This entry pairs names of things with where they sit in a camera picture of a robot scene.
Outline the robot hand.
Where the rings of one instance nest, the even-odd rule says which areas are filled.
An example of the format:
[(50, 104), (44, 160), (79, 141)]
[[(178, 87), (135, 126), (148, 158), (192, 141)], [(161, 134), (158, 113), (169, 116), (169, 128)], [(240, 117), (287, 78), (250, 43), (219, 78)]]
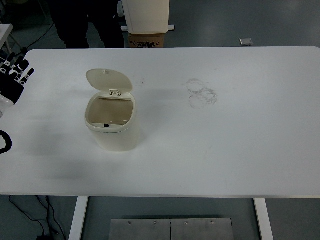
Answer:
[(14, 64), (12, 64), (14, 56), (15, 55), (12, 53), (0, 65), (1, 118), (8, 108), (14, 106), (18, 102), (25, 89), (25, 84), (35, 72), (34, 68), (31, 68), (28, 72), (26, 72), (26, 69), (29, 67), (30, 63), (27, 59), (24, 59), (23, 56), (19, 56)]

